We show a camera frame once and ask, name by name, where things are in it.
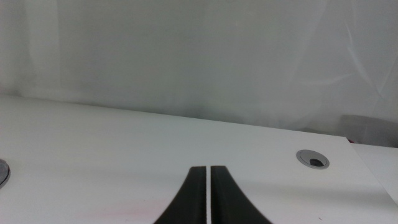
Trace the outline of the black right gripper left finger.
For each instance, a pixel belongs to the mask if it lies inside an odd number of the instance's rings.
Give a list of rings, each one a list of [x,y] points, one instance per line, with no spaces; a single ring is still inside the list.
[[[206,223],[206,167],[191,167],[169,206],[155,224]]]

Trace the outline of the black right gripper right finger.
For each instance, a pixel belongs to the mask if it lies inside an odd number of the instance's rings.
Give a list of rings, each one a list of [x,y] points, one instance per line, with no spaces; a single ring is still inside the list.
[[[211,166],[211,222],[271,224],[245,196],[225,166]]]

